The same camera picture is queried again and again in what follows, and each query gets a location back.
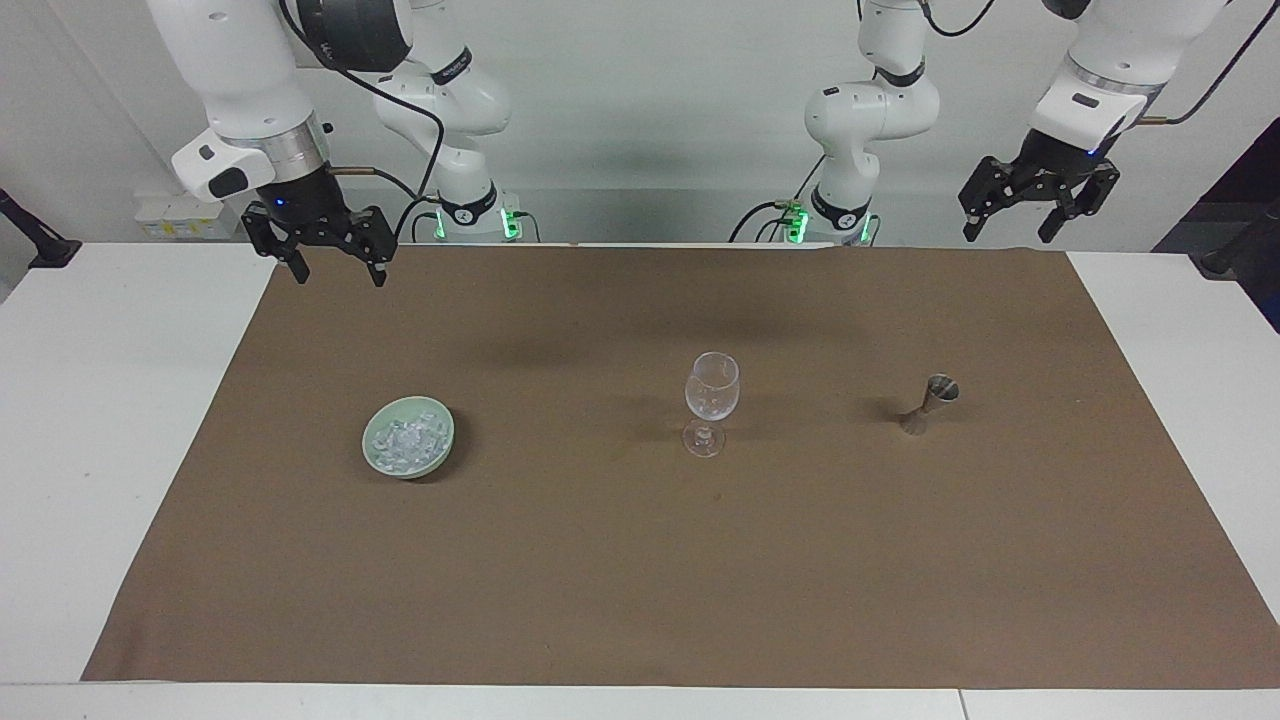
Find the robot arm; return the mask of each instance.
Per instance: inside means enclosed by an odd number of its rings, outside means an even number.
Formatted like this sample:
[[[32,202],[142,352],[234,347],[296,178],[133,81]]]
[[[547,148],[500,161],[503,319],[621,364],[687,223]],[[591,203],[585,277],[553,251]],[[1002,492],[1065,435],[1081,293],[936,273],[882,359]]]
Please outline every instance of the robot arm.
[[[447,236],[492,234],[509,240],[516,199],[494,183],[475,136],[502,132],[511,120],[507,90],[475,64],[462,42],[447,0],[412,0],[413,46],[404,63],[378,87],[438,115],[448,128],[444,138],[422,115],[383,97],[378,117],[388,128],[426,155],[440,142],[433,177],[440,205],[439,232]]]
[[[310,275],[298,247],[314,245],[362,260],[381,286],[396,237],[380,209],[347,209],[271,0],[147,0],[147,5],[209,117],[209,129],[173,158],[183,186],[205,201],[255,190],[259,200],[241,218],[253,249],[287,264],[298,282]],[[407,14],[397,5],[403,0],[367,4],[364,10],[383,22],[362,27],[389,27],[396,15]],[[326,46],[342,46],[358,35],[335,35]],[[376,46],[387,45],[385,33],[378,40]],[[392,40],[408,51],[399,32]],[[397,51],[394,42],[390,47]]]
[[[1106,159],[1120,133],[1147,111],[1183,51],[1226,0],[1043,0],[1079,26],[1075,44],[1032,113],[1012,163],[987,156],[960,191],[973,242],[995,213],[1024,200],[1053,201],[1039,228],[1051,242],[1062,225],[1093,215],[1120,172]],[[1079,192],[1073,195],[1075,188]]]
[[[841,242],[854,237],[879,178],[879,159],[867,143],[920,135],[937,120],[938,90],[924,74],[927,33],[919,0],[869,0],[858,47],[874,63],[876,77],[828,87],[809,100],[805,127],[826,155],[805,200],[810,233]]]

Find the metal jigger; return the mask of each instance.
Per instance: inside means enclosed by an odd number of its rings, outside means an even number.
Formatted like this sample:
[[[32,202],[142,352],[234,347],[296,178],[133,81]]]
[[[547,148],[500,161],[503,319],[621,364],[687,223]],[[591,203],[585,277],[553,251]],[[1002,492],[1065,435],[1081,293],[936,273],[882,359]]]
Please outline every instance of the metal jigger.
[[[929,378],[928,387],[924,388],[924,402],[919,407],[902,415],[897,424],[909,436],[923,436],[929,429],[929,413],[940,407],[946,407],[960,398],[960,386],[950,377],[937,374]]]

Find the green indicator light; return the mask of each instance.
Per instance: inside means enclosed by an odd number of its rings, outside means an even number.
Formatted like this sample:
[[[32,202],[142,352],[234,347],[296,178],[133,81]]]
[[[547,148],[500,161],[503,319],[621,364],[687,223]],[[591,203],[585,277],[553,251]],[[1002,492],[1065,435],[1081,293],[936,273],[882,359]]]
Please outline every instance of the green indicator light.
[[[863,247],[869,247],[876,241],[876,236],[872,234],[872,220],[876,220],[876,229],[879,231],[879,217],[867,215],[867,220],[863,222],[863,234],[858,238],[858,245]]]
[[[511,213],[506,208],[499,209],[502,213],[502,227],[503,232],[507,234],[507,240],[516,240],[520,237],[520,220],[511,217]]]
[[[806,229],[809,229],[809,213],[800,209],[796,211],[796,217],[791,219],[791,227],[787,228],[787,240],[796,245],[804,242]]]

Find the light green bowl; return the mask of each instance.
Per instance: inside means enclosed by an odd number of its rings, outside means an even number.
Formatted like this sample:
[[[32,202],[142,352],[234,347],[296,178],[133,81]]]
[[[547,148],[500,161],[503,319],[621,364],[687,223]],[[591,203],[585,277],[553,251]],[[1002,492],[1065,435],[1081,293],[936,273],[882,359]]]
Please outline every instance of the light green bowl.
[[[372,454],[374,451],[374,436],[385,429],[388,425],[399,420],[402,423],[410,423],[416,420],[422,413],[435,413],[444,418],[448,425],[448,443],[449,446],[444,450],[439,457],[431,461],[430,465],[422,468],[421,470],[415,470],[412,473],[387,473],[374,464]],[[439,468],[444,460],[449,456],[449,451],[453,450],[453,414],[449,409],[444,406],[443,402],[433,397],[402,397],[390,405],[387,405],[381,410],[374,414],[369,419],[369,424],[365,425],[365,437],[361,439],[361,445],[365,451],[365,462],[379,473],[396,478],[398,480],[416,480],[419,478],[426,477],[433,470]]]

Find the white table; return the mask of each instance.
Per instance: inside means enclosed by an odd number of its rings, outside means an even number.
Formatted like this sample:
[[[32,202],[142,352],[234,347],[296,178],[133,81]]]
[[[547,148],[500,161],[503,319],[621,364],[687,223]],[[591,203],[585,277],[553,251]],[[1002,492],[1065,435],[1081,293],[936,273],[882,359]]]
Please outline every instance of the white table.
[[[1280,336],[1184,258],[1071,260],[1280,616]],[[244,246],[90,245],[0,305],[0,717],[1280,717],[1280,691],[76,683],[270,270]]]

